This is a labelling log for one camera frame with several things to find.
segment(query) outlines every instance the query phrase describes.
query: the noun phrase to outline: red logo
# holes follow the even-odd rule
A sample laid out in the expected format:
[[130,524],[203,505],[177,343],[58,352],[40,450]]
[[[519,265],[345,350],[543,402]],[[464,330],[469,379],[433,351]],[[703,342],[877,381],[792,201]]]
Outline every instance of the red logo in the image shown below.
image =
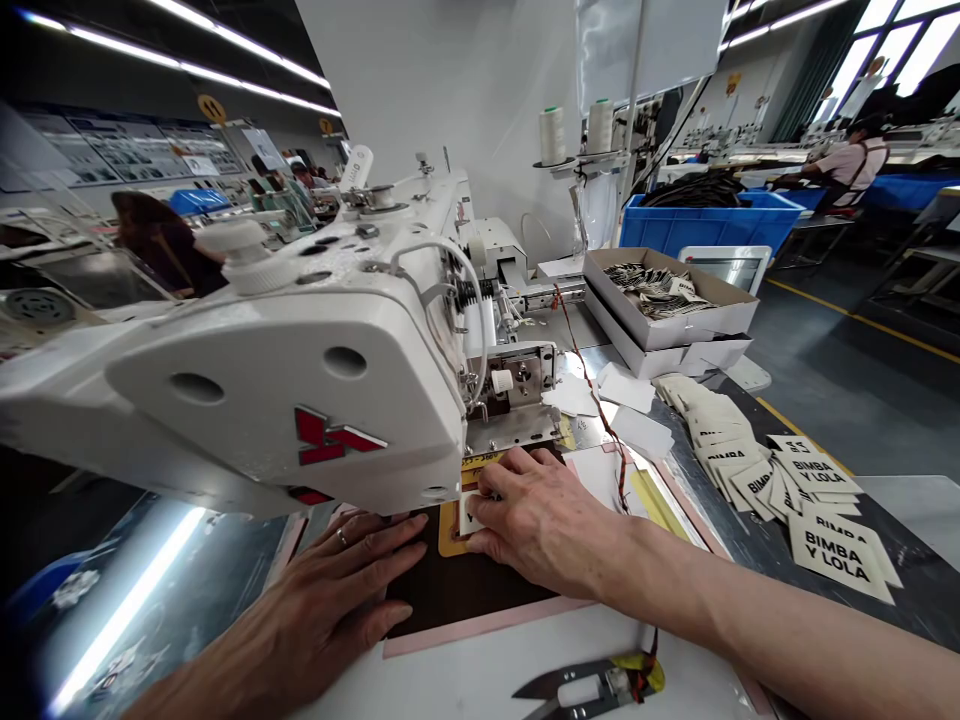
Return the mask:
[[360,432],[349,425],[330,426],[330,419],[305,407],[293,410],[297,437],[311,447],[300,451],[300,465],[313,465],[336,460],[347,454],[347,448],[357,452],[373,452],[387,447],[383,440]]

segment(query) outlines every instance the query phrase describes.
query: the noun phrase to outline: scissors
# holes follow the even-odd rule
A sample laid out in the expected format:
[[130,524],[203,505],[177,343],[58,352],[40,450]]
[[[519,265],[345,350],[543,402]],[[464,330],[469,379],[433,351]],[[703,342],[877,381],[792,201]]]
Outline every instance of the scissors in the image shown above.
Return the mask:
[[[535,677],[513,694],[515,698],[546,700],[524,720],[589,720],[622,705],[643,703],[645,698],[663,690],[665,684],[663,668],[657,660],[658,636],[659,631],[654,633],[650,652],[568,665]],[[570,693],[564,697],[565,685],[591,676],[595,688],[589,688],[588,682],[572,697],[572,703],[561,704],[571,699]]]

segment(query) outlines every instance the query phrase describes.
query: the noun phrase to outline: window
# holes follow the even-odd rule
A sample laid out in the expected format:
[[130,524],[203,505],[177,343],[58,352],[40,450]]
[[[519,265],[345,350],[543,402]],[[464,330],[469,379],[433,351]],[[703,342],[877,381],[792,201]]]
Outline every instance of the window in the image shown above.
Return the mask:
[[890,73],[900,64],[903,54],[907,51],[907,48],[910,47],[910,43],[913,42],[913,36],[917,34],[917,30],[920,29],[922,24],[923,23],[914,23],[913,25],[905,25],[902,28],[891,30],[887,34],[887,39],[883,41],[883,45],[877,50],[877,57],[887,59],[883,68],[880,70],[880,75],[883,76],[883,79],[877,85],[878,88],[887,84],[887,81],[890,79]]
[[832,120],[879,57],[885,61],[877,87],[897,84],[901,97],[913,94],[960,27],[958,6],[960,0],[870,0],[831,82],[831,100],[820,103],[814,122]]
[[863,17],[860,18],[860,24],[854,30],[854,34],[873,30],[885,24],[896,7],[897,0],[870,0],[867,9],[863,11]]
[[913,55],[910,56],[897,78],[900,83],[897,95],[906,97],[913,94],[917,85],[926,77],[927,72],[940,56],[947,41],[953,37],[958,25],[960,25],[960,12],[942,15],[930,23],[930,28],[920,39],[917,49],[913,51]]
[[941,10],[945,7],[956,5],[958,2],[960,2],[960,0],[904,0],[903,6],[900,8],[900,12],[897,13],[894,22],[916,17],[925,12]]

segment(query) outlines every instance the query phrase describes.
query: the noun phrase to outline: white industrial sewing machine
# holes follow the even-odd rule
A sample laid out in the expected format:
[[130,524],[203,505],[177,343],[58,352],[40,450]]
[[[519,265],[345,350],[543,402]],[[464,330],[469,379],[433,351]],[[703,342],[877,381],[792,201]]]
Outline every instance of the white industrial sewing machine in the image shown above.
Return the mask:
[[226,288],[0,367],[0,441],[266,518],[318,493],[383,515],[450,501],[464,455],[559,436],[540,403],[556,348],[510,342],[510,301],[463,252],[484,247],[466,176],[421,163],[358,190],[355,156],[324,230],[270,253],[255,222],[212,225],[198,242],[226,254]]

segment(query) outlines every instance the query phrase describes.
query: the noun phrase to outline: blue crate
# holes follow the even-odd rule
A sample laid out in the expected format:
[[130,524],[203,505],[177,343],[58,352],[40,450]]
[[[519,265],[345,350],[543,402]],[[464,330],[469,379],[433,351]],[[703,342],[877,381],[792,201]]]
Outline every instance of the blue crate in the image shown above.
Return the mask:
[[795,202],[797,205],[803,205],[805,208],[807,208],[807,210],[816,210],[817,205],[820,204],[820,201],[823,200],[823,196],[826,194],[826,188],[814,188],[812,190],[787,190],[786,192],[777,193],[777,195],[789,200],[790,202]]
[[880,175],[861,205],[890,210],[923,210],[945,187],[960,185],[958,175]]
[[806,208],[776,193],[742,192],[748,208],[639,207],[634,195],[624,211],[620,247],[648,247],[679,257],[688,245],[768,245],[777,254]]

